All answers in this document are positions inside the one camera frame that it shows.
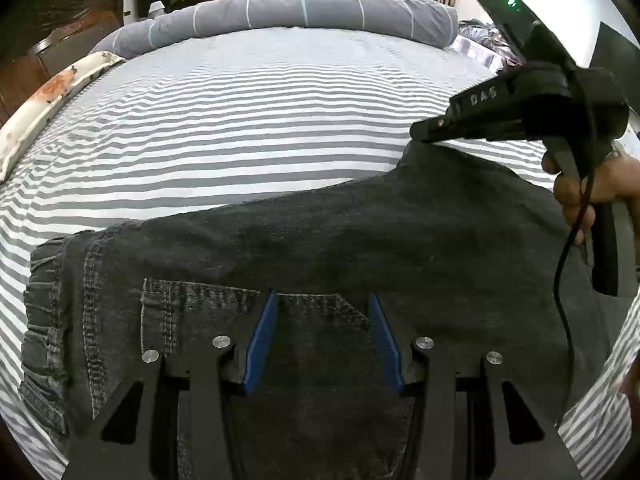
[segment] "pillow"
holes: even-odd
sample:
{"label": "pillow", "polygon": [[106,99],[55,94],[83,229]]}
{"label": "pillow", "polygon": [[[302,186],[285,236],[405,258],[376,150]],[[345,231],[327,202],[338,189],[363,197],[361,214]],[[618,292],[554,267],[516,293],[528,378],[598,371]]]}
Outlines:
{"label": "pillow", "polygon": [[60,108],[109,67],[124,61],[111,52],[95,52],[44,83],[0,128],[0,182],[7,180],[27,148]]}
{"label": "pillow", "polygon": [[434,0],[214,0],[129,23],[94,51],[131,59],[190,38],[268,27],[366,30],[444,48],[456,38],[458,17]]}

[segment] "metal screw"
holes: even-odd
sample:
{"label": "metal screw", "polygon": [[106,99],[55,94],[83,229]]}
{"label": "metal screw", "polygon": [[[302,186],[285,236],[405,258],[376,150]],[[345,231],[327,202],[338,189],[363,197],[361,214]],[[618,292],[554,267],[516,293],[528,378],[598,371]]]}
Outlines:
{"label": "metal screw", "polygon": [[231,344],[231,338],[228,335],[219,335],[213,338],[212,343],[216,348],[226,348]]}
{"label": "metal screw", "polygon": [[158,361],[159,357],[160,354],[158,353],[158,350],[147,350],[142,354],[142,360],[145,363],[155,363],[156,361]]}
{"label": "metal screw", "polygon": [[419,337],[415,340],[415,345],[423,350],[428,350],[429,348],[433,348],[433,339],[425,336]]}
{"label": "metal screw", "polygon": [[489,361],[492,365],[499,365],[502,362],[502,354],[500,352],[494,352],[491,350],[486,355],[486,360]]}

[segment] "gray jeans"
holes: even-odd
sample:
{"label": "gray jeans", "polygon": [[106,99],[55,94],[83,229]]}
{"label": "gray jeans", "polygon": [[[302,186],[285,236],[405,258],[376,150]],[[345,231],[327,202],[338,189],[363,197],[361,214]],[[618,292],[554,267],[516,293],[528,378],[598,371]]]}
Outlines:
{"label": "gray jeans", "polygon": [[[411,143],[383,176],[57,238],[32,255],[20,392],[66,452],[143,351],[188,351],[274,288],[282,307],[262,383],[233,402],[248,477],[392,477],[413,405],[385,383],[367,294],[391,298],[385,309],[452,352],[459,370],[499,350],[555,419],[566,341],[552,280],[567,233],[547,190]],[[577,250],[561,293],[577,400],[630,302],[597,295]],[[187,405],[183,396],[179,413]]]}

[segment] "gray pillow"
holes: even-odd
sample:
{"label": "gray pillow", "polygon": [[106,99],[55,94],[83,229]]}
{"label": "gray pillow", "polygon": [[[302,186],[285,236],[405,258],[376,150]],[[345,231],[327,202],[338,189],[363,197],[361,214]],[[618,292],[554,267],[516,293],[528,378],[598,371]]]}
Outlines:
{"label": "gray pillow", "polygon": [[92,52],[126,59],[156,48],[238,30],[345,28],[444,48],[456,37],[456,10],[433,0],[214,0],[112,32]]}

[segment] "bed sheet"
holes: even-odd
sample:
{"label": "bed sheet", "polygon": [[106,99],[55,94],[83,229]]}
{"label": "bed sheet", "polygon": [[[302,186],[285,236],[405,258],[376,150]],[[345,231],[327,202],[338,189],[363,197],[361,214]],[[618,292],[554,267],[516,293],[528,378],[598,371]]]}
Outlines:
{"label": "bed sheet", "polygon": [[[173,44],[85,88],[0,187],[0,413],[44,478],[59,478],[65,459],[17,395],[33,248],[128,219],[388,171],[413,121],[443,113],[450,95],[493,75],[451,49],[401,38],[270,28]],[[541,144],[448,144],[552,188],[553,177],[540,168]],[[638,350],[639,324],[636,301],[600,386],[574,408],[593,417],[576,415],[563,428],[586,478],[622,450],[592,444],[592,437],[609,431],[622,446],[628,440],[628,406],[614,389]]]}

